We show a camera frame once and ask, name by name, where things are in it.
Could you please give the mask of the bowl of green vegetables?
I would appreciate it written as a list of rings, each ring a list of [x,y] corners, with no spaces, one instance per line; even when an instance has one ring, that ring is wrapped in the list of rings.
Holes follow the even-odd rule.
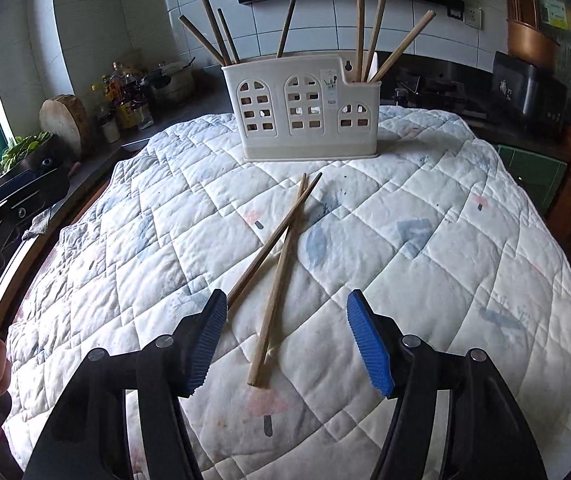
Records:
[[[54,137],[52,132],[41,131],[33,136],[16,136],[15,142],[8,146],[3,152],[0,160],[2,172],[6,174],[15,166],[18,165],[23,159],[34,152],[41,145],[46,144]]]

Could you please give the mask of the round wooden cutting board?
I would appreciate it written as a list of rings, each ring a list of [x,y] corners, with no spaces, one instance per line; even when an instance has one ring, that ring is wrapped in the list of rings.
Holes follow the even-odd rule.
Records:
[[[46,99],[39,110],[42,131],[55,133],[79,160],[91,148],[91,126],[84,104],[73,94]]]

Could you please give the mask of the white quilted cloth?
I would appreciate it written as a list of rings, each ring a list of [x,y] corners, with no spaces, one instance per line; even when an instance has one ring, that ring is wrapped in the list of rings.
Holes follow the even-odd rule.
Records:
[[[69,379],[96,347],[136,351],[229,290],[305,204],[268,386],[250,388],[276,260],[230,314],[205,384],[182,402],[207,479],[366,479],[394,402],[368,377],[348,294],[433,348],[484,349],[524,413],[547,474],[571,471],[571,266],[495,149],[456,115],[381,109],[378,155],[248,162],[235,118],[156,134],[64,229],[8,331],[11,451],[28,463]]]

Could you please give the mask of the small white jar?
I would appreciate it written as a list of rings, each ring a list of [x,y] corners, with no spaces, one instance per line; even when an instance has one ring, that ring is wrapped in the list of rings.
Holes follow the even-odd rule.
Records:
[[[120,132],[114,117],[102,117],[99,120],[99,124],[108,144],[113,144],[120,139]]]

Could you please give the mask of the oil bottle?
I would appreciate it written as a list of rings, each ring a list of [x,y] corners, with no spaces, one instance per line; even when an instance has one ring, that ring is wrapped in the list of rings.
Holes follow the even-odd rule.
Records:
[[[113,72],[104,78],[105,97],[116,114],[118,126],[130,130],[138,123],[133,113],[133,101],[138,93],[136,77],[122,65],[113,63]]]

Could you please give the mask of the steel pot with lid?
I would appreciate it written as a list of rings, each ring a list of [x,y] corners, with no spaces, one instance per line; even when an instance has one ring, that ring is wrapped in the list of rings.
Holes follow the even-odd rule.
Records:
[[[142,84],[151,90],[156,100],[181,102],[194,89],[193,62],[159,64],[142,79]]]

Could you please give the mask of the cream plastic utensil holder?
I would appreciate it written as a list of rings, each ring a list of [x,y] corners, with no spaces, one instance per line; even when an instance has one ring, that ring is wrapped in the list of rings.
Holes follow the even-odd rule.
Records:
[[[381,84],[356,80],[356,51],[261,56],[222,72],[250,162],[377,154]]]

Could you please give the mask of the curved chopstick far left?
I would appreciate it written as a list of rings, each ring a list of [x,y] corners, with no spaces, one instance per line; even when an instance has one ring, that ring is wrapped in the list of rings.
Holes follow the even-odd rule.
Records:
[[[205,48],[221,66],[226,66],[227,62],[222,54],[212,45],[212,43],[200,32],[186,15],[181,15],[180,23],[189,30],[190,34]]]

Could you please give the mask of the curved chopstick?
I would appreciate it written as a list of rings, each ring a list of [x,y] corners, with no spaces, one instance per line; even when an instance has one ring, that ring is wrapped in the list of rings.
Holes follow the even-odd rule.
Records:
[[[226,66],[227,62],[222,54],[212,45],[212,43],[200,32],[186,15],[181,15],[180,23],[189,30],[190,34],[205,48],[221,66]]]
[[[214,34],[214,37],[217,42],[218,51],[222,58],[221,65],[228,66],[231,64],[231,60],[229,58],[229,53],[226,48],[226,44],[224,43],[222,33],[220,32],[220,28],[217,22],[217,18],[215,17],[214,10],[212,10],[212,5],[210,4],[209,0],[200,0],[200,1],[202,1],[206,18],[208,19],[210,28],[212,29],[212,33]]]

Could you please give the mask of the black rice cooker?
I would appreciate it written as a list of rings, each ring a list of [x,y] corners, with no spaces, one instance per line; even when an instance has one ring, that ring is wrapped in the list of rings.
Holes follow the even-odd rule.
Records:
[[[497,51],[491,94],[497,105],[537,127],[559,130],[566,110],[566,85],[550,70]]]

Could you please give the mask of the copper pot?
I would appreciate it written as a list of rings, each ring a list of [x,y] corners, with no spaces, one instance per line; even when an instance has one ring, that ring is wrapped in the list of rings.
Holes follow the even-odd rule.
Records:
[[[558,41],[537,28],[517,20],[508,21],[508,54],[542,70],[555,70],[560,50]]]

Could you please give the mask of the wooden chopstick crossing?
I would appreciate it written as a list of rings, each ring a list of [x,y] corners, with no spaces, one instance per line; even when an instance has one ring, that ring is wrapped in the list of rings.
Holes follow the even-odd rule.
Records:
[[[375,48],[377,47],[380,30],[383,21],[383,15],[385,11],[386,0],[378,0],[377,3],[377,10],[375,10],[374,14],[374,23],[372,27],[372,34],[370,38],[370,46],[366,56],[366,63],[365,68],[363,69],[363,82],[367,81],[367,77],[370,73],[370,68],[373,62]]]
[[[356,73],[355,81],[363,81],[363,47],[365,46],[365,0],[356,0],[356,26],[357,26],[357,40],[356,40]]]

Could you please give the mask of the wall power socket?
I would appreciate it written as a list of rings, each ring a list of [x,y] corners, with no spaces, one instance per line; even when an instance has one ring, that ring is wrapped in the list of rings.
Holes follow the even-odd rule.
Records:
[[[467,6],[463,21],[468,26],[481,30],[483,28],[483,9],[478,6]]]

